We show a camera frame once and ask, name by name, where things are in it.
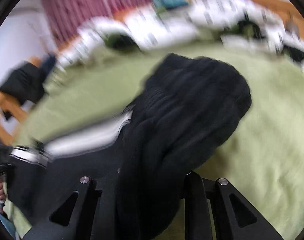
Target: wooden headboard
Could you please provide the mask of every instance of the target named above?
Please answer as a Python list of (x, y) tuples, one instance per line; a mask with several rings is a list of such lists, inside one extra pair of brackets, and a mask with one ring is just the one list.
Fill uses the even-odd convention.
[(292, 20), (299, 29), (299, 35), (304, 40), (304, 18), (293, 4), (283, 0), (252, 0), (253, 2), (266, 7), (268, 10), (278, 14), (283, 20), (284, 26)]

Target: teal object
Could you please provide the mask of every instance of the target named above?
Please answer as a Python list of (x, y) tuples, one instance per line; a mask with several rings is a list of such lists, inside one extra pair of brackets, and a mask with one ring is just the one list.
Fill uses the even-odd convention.
[(175, 9), (188, 5), (185, 0), (152, 0), (152, 2), (156, 8), (164, 7), (165, 9)]

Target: green bedspread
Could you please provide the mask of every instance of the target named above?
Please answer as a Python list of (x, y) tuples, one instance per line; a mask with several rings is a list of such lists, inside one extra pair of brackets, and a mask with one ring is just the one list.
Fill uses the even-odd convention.
[[(253, 101), (249, 112), (231, 138), (196, 172), (204, 178), (230, 180), (285, 240), (293, 240), (304, 227), (304, 74), (285, 57), (195, 43), (117, 56), (100, 67), (71, 68), (72, 80), (34, 109), (17, 143), (55, 136), (118, 112), (139, 93), (144, 78), (167, 52), (222, 60), (246, 78)], [(29, 224), (9, 203), (6, 210), (23, 235)], [(179, 225), (182, 219), (176, 218), (170, 229)]]

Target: black cloth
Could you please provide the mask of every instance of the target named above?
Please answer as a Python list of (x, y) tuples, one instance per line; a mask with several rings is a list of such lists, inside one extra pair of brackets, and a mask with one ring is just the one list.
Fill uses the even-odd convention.
[(287, 53), (294, 62), (301, 63), (304, 60), (304, 52), (294, 47), (284, 45), (282, 53)]
[(168, 55), (137, 98), (117, 188), (120, 239), (152, 239), (174, 218), (185, 175), (213, 154), (251, 105), (237, 70)]
[(118, 236), (152, 239), (175, 216), (185, 175), (231, 136), (250, 105), (250, 89), (234, 67), (169, 54), (112, 146), (56, 159), (47, 169), (15, 159), (9, 199), (35, 225), (82, 176), (97, 181), (104, 194), (104, 181), (121, 168), (109, 181), (115, 184)]
[[(15, 97), (20, 106), (26, 100), (37, 103), (44, 96), (43, 82), (54, 68), (56, 57), (49, 54), (40, 65), (40, 68), (32, 63), (24, 62), (19, 68), (10, 72), (8, 78), (0, 86), (0, 91)], [(6, 120), (12, 116), (9, 111), (4, 112)]]
[(51, 73), (52, 69), (54, 68), (56, 64), (56, 56), (52, 53), (50, 53), (42, 62), (40, 65), (40, 69), (44, 72), (44, 80), (45, 78)]

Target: blue jeans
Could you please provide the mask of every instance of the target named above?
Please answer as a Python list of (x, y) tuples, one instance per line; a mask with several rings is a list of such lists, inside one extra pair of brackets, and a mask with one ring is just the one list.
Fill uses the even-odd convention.
[(15, 226), (14, 226), (14, 224), (1, 214), (0, 214), (0, 221), (2, 222), (2, 224), (4, 225), (6, 230), (9, 232), (9, 234), (13, 237), (13, 239), (15, 239)]

